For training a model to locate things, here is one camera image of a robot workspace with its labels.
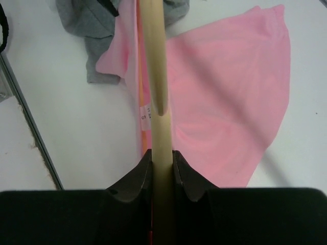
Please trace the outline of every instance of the folded cloth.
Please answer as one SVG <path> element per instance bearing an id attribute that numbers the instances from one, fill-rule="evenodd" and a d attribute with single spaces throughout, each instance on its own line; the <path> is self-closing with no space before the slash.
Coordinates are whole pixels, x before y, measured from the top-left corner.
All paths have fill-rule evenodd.
<path id="1" fill-rule="evenodd" d="M 136 1 L 122 0 L 119 13 L 97 71 L 123 77 L 138 106 L 150 102 L 150 92 Z M 246 186 L 288 105 L 284 6 L 255 7 L 168 40 L 167 70 L 174 149 L 215 185 Z M 137 109 L 141 125 L 144 108 Z"/>
<path id="2" fill-rule="evenodd" d="M 111 1 L 117 8 L 121 0 L 108 1 Z M 56 5 L 65 30 L 73 35 L 85 37 L 88 54 L 87 81 L 89 83 L 117 83 L 120 80 L 118 76 L 101 74 L 95 69 L 97 60 L 111 44 L 115 17 L 97 0 L 56 0 Z M 163 7 L 167 26 L 187 14 L 190 0 L 163 0 Z"/>

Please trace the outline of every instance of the wooden stick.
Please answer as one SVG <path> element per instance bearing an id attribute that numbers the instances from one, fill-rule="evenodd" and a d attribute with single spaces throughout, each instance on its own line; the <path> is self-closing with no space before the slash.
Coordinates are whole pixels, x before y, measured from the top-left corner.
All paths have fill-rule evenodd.
<path id="1" fill-rule="evenodd" d="M 151 91 L 153 244 L 175 244 L 173 157 L 162 0 L 139 0 Z"/>

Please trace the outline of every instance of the black object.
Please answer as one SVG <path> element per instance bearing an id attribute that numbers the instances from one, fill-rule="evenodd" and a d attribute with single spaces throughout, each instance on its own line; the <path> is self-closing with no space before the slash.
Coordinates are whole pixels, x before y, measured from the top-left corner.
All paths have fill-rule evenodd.
<path id="1" fill-rule="evenodd" d="M 177 244 L 327 244 L 322 192 L 219 189 L 173 155 Z M 151 194 L 150 150 L 107 190 L 3 192 L 0 244 L 149 244 Z"/>
<path id="2" fill-rule="evenodd" d="M 110 0 L 97 0 L 106 10 L 108 10 L 114 17 L 119 16 L 118 10 L 114 7 Z"/>
<path id="3" fill-rule="evenodd" d="M 1 53 L 3 50 L 5 50 L 7 46 L 8 36 L 9 36 L 8 20 L 1 4 L 0 4 L 0 25 L 2 26 L 2 36 L 3 36 L 3 41 L 2 44 L 0 45 L 0 53 Z"/>

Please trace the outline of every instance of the gray cloth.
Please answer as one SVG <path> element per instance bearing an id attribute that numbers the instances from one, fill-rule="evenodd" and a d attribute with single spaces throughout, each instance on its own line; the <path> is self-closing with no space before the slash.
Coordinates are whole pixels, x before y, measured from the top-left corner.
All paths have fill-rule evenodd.
<path id="1" fill-rule="evenodd" d="M 120 0 L 111 0 L 118 9 Z M 108 50 L 114 35 L 115 18 L 97 0 L 56 0 L 58 13 L 65 30 L 85 37 L 88 54 L 86 62 L 88 83 L 117 83 L 119 77 L 96 71 L 96 62 Z M 184 17 L 190 8 L 190 0 L 163 0 L 165 25 Z"/>

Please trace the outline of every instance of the orange stripe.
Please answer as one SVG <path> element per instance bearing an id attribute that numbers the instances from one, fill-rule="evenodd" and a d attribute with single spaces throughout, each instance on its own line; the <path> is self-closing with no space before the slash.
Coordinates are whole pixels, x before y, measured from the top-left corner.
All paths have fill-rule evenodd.
<path id="1" fill-rule="evenodd" d="M 137 46 L 138 46 L 138 90 L 139 90 L 139 105 L 144 106 L 143 95 L 143 77 L 142 77 L 142 61 L 141 61 L 141 42 L 142 39 L 142 24 L 140 20 L 139 3 L 136 3 L 136 18 L 137 18 Z M 142 151 L 143 154 L 147 151 L 147 134 L 142 130 Z"/>

